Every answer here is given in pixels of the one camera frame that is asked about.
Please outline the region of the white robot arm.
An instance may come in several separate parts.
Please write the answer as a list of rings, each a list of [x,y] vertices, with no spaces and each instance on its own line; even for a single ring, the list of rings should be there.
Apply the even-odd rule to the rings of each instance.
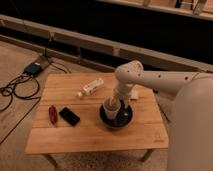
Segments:
[[[142,85],[174,97],[167,171],[213,171],[213,74],[145,71],[134,60],[115,69],[114,96],[128,98],[129,85]]]

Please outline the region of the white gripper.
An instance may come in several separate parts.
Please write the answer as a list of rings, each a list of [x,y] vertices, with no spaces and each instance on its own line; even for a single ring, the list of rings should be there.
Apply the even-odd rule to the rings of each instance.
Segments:
[[[118,103],[122,101],[125,106],[128,106],[132,96],[134,95],[134,84],[124,84],[122,82],[117,82],[115,88],[113,89],[113,97],[111,102]]]

